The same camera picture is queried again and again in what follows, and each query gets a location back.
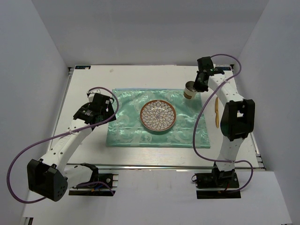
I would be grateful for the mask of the metal cup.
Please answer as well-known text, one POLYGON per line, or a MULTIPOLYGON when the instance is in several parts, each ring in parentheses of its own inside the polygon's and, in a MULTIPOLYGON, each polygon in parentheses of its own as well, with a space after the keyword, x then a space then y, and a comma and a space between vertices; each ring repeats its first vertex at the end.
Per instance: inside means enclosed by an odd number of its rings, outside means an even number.
POLYGON ((194 88, 194 83, 193 81, 188 81, 185 84, 185 89, 184 89, 184 97, 186 99, 193 99, 196 94, 197 94, 197 90, 194 88))

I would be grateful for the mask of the green satin cloth napkin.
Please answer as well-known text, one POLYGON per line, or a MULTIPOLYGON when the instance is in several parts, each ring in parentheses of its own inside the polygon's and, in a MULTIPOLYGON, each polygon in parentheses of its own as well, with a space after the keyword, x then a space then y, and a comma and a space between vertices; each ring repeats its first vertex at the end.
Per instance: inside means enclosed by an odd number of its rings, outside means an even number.
POLYGON ((195 122, 202 109, 199 94, 188 100, 177 89, 114 89, 119 103, 116 120, 108 125, 108 147, 191 148, 195 122), (142 107, 152 100, 164 100, 176 111, 174 125, 166 131, 147 129, 140 120, 142 107))

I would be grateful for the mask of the gold knife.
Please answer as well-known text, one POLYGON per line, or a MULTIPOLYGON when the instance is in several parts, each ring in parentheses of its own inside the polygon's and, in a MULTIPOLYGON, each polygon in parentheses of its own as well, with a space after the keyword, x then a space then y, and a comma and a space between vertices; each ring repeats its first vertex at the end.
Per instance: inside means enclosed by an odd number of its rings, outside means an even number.
POLYGON ((218 110, 218 97, 215 99, 215 124, 216 128, 219 128, 219 110, 218 110))

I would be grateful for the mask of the patterned orange rim plate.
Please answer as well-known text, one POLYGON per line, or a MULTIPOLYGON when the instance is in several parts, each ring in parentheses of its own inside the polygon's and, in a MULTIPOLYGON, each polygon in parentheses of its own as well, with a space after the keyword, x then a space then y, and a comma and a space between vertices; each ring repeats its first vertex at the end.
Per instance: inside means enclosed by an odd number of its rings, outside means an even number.
POLYGON ((140 120, 148 130, 164 132, 175 124, 176 111, 169 102, 156 99, 141 108, 140 120))

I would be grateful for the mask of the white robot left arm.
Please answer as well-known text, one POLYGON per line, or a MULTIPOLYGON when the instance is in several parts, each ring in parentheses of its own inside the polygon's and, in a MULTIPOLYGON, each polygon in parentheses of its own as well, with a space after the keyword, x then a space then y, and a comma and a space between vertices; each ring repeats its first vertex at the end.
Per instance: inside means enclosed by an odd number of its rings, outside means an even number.
POLYGON ((60 200, 69 188, 108 187, 99 180, 98 168, 81 163, 71 169, 66 165, 91 132, 102 124, 116 120, 113 109, 114 98, 91 92, 89 101, 74 114, 67 134, 39 160, 32 159, 27 165, 28 185, 35 192, 54 202, 60 200))

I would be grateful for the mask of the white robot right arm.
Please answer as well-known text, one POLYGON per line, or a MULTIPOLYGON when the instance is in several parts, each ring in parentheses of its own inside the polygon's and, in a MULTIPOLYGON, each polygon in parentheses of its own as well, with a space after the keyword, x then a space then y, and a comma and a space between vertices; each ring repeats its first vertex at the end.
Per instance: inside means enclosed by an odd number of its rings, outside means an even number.
POLYGON ((230 80, 238 76, 241 70, 226 77, 222 69, 214 67, 211 56, 199 58, 197 64, 194 89, 197 92, 212 89, 224 107, 220 122, 223 142, 218 158, 212 160, 214 166, 211 178, 215 186, 222 187, 233 176, 240 146, 254 129, 255 103, 245 99, 230 84, 230 80))

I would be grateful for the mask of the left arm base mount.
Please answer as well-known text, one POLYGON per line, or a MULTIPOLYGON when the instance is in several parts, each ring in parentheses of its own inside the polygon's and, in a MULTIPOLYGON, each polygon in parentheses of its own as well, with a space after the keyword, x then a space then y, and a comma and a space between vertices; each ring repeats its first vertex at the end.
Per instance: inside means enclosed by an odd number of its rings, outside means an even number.
POLYGON ((67 180, 69 195, 113 196, 118 185, 117 173, 106 173, 88 163, 73 165, 63 172, 67 180))

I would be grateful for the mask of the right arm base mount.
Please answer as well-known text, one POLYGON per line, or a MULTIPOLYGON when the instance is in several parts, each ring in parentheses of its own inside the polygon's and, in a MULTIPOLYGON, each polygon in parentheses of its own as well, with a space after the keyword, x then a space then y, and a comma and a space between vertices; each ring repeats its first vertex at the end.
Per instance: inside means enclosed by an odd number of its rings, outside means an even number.
POLYGON ((197 199, 240 199, 240 185, 236 171, 195 173, 191 181, 196 185, 197 199))

